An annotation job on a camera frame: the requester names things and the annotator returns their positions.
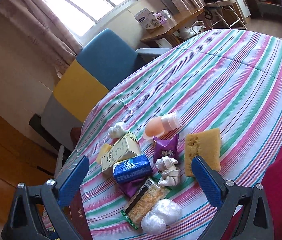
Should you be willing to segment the small yellow sponge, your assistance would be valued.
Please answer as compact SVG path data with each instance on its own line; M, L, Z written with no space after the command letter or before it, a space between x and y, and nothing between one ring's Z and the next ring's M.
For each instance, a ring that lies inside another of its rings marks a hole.
M97 155L97 158L95 160L95 162L97 164L101 164L101 158L112 148L112 145L110 144L103 144L98 155Z

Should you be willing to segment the purple snack packet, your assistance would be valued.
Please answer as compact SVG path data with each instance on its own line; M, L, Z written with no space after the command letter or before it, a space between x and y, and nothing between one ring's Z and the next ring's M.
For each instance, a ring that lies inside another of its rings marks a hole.
M179 154L177 150L179 135L175 134L171 139L160 139L153 136L153 163L155 164L158 159L168 156L179 160Z
M129 182L118 184L118 186L125 196L132 198L147 179L148 177L138 178Z

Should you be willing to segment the blue tissue pack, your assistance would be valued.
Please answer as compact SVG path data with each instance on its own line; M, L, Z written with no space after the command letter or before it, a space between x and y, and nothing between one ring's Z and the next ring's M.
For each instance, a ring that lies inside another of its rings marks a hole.
M145 154L119 161L113 166L113 177L118 184L128 183L151 174L152 167Z

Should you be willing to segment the cracker packet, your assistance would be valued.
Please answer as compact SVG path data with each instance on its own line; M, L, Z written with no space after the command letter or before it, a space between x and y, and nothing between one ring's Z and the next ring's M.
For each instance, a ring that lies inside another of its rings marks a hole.
M134 229L138 230L143 217L169 192L169 188L159 186L156 181L149 177L123 207L121 214Z

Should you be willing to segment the cream tea box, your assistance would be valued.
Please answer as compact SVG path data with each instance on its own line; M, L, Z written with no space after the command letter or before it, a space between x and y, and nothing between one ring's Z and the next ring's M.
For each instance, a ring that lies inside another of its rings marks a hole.
M137 137L133 133L127 132L102 156L101 172L111 175L116 162L136 157L141 153Z

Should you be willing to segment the white wrapper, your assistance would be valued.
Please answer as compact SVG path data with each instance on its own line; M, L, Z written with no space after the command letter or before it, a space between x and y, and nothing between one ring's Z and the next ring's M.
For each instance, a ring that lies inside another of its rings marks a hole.
M122 121L115 123L108 129L108 136L111 139L119 139L127 133L126 124Z

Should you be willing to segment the white plastic balls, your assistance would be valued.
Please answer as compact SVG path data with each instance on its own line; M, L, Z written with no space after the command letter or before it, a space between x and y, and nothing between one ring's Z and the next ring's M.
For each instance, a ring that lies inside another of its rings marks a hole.
M149 235L159 235L168 225L176 223L181 218L181 207L170 199L159 200L142 218L142 230Z

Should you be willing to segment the large yellow sponge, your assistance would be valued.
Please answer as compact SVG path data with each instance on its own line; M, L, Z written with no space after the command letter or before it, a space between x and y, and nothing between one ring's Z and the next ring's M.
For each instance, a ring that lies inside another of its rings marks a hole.
M185 137L185 175L193 177L191 163L194 157L201 156L212 170L220 171L221 136L219 128L187 134Z

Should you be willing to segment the white socks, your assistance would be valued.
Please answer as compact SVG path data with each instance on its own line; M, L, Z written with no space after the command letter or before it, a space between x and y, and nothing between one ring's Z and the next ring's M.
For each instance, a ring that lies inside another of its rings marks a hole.
M156 167L161 174L158 185L161 187L176 186L180 183L180 169L176 167L178 161L175 158L164 156L157 159Z

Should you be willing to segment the peach silicone pump bottle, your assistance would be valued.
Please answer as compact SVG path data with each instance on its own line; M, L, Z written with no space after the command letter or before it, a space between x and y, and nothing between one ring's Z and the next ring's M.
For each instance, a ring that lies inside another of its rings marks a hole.
M182 120L177 111L152 118L145 126L143 138L151 140L152 137L161 137L166 133L180 128Z

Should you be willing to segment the pink curtain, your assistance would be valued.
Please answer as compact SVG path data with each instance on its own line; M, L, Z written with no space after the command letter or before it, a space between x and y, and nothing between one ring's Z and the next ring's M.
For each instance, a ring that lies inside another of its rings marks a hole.
M0 0L0 14L33 44L59 78L82 51L45 0Z

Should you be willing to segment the wooden side table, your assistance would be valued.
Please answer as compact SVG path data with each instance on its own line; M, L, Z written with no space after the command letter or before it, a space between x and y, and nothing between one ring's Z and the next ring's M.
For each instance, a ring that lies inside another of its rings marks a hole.
M155 45L155 42L164 38L170 43L172 47L176 47L181 44L181 42L179 38L174 35L174 32L182 27L185 27L188 22L193 21L198 15L203 12L204 8L201 8L175 14L174 16L166 20L165 23L163 23L163 25L161 25L160 27L152 31L147 31L140 39L140 42L148 46L158 47L158 45Z

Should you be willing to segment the white product box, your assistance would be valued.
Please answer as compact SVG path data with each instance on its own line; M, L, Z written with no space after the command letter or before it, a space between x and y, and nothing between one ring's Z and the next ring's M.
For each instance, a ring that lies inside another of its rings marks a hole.
M155 15L147 8L134 15L134 18L145 30L153 30L159 28L161 23Z

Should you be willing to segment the white kettle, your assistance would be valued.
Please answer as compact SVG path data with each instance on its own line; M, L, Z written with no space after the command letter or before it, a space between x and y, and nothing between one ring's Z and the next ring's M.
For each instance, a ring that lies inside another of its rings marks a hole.
M202 32L204 32L204 29L206 28L203 21L196 21L193 23L193 25L188 27L182 27L179 29L179 36L183 40L188 40L189 38L192 38Z

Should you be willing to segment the white folding chair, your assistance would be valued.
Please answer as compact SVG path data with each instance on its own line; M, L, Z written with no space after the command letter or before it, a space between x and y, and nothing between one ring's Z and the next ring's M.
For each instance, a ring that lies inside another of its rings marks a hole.
M205 9L212 14L212 19L207 20L210 29L247 29L246 20L242 16L236 0L207 2Z

